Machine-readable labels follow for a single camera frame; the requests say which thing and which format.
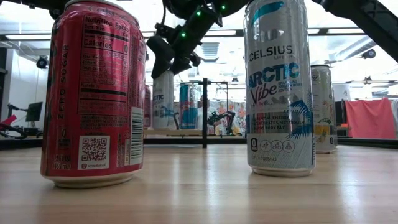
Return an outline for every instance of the wooden tabletop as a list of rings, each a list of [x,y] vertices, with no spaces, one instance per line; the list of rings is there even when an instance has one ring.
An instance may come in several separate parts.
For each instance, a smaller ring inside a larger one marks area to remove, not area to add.
[[[0,223],[398,223],[398,151],[339,146],[309,177],[253,174],[243,145],[145,148],[130,182],[60,189],[40,149],[0,151]]]

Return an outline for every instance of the aluminum can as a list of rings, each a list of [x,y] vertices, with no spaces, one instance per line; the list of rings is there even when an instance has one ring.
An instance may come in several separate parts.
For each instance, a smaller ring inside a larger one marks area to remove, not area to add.
[[[315,149],[330,153],[337,142],[335,101],[328,65],[312,65],[312,95]]]
[[[128,181],[142,167],[146,45],[138,21],[72,0],[52,29],[41,174],[60,187]]]
[[[197,86],[180,85],[180,129],[196,129],[198,119]]]
[[[149,85],[145,85],[144,100],[144,127],[149,128],[152,125],[152,92]]]
[[[244,41],[248,164],[262,175],[309,175],[315,148],[304,0],[250,3]]]
[[[166,71],[154,79],[153,128],[174,129],[174,74]]]

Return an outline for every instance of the blue can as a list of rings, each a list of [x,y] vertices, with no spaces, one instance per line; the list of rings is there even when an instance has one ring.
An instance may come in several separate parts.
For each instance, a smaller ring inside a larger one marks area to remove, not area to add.
[[[197,86],[180,86],[180,129],[196,129],[198,119]]]

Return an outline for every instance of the computer monitor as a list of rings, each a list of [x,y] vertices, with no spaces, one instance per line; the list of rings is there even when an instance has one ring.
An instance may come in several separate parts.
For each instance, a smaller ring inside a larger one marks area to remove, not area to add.
[[[40,121],[43,102],[31,103],[27,109],[26,122]]]

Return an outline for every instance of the nutrition facts label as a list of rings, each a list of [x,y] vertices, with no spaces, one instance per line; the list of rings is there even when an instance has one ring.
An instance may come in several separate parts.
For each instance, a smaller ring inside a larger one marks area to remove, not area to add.
[[[127,116],[130,25],[85,16],[78,114]]]

